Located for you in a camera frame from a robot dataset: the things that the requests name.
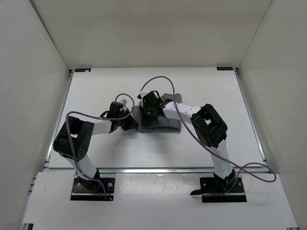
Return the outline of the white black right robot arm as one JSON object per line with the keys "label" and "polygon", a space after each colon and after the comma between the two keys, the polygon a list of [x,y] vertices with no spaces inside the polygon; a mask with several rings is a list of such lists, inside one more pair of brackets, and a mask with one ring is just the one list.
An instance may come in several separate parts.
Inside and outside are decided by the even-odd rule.
{"label": "white black right robot arm", "polygon": [[174,99],[181,99],[180,94],[165,93],[160,96],[157,91],[140,93],[138,96],[142,126],[147,129],[172,129],[180,131],[182,124],[191,124],[197,140],[212,151],[214,184],[211,189],[196,190],[192,195],[226,192],[232,187],[236,173],[229,163],[226,149],[227,125],[210,104],[190,106]]}

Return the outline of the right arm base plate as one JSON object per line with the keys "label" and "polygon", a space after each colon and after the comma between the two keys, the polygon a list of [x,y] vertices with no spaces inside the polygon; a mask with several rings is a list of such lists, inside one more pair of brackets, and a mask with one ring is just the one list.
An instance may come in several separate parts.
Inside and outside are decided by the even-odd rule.
{"label": "right arm base plate", "polygon": [[242,178],[232,182],[226,190],[213,177],[201,177],[200,189],[190,193],[191,196],[201,196],[202,203],[243,203],[247,202]]}

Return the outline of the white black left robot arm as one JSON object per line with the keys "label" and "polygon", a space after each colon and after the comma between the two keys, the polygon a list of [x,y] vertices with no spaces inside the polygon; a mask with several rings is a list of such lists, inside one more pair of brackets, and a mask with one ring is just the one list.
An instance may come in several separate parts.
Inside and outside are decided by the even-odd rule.
{"label": "white black left robot arm", "polygon": [[100,188],[105,190],[100,182],[99,170],[93,166],[87,155],[92,136],[109,134],[119,127],[128,131],[139,126],[126,103],[124,99],[112,102],[109,110],[100,117],[90,116],[91,121],[83,121],[69,112],[53,142],[53,150],[73,166],[80,184],[89,192],[96,192]]}

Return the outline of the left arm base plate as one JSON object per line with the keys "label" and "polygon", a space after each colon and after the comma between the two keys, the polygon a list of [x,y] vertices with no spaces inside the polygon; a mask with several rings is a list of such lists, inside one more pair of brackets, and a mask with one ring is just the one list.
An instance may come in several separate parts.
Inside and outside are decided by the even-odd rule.
{"label": "left arm base plate", "polygon": [[84,180],[77,175],[71,189],[72,201],[113,201],[116,179],[112,177],[101,177],[101,183],[105,187],[103,190],[100,183]]}

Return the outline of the grey pleated skirt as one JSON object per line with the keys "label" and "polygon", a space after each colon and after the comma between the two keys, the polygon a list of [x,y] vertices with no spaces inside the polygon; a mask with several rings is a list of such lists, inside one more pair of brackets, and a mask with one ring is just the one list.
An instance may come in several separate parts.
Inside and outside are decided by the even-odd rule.
{"label": "grey pleated skirt", "polygon": [[[182,102],[182,97],[180,94],[168,94],[165,93],[163,95],[160,95],[160,97],[162,97],[163,99],[171,99],[171,103],[176,100],[178,103]],[[153,132],[153,131],[162,131],[162,130],[171,130],[172,132],[179,132],[181,131],[181,121],[176,120],[176,119],[170,119],[170,118],[163,118],[163,117],[159,117],[158,118],[158,125],[157,126],[144,126],[142,124],[142,117],[141,117],[141,113],[139,111],[139,106],[138,106],[138,110],[135,113],[135,117],[140,121],[141,123],[141,129],[142,132]]]}

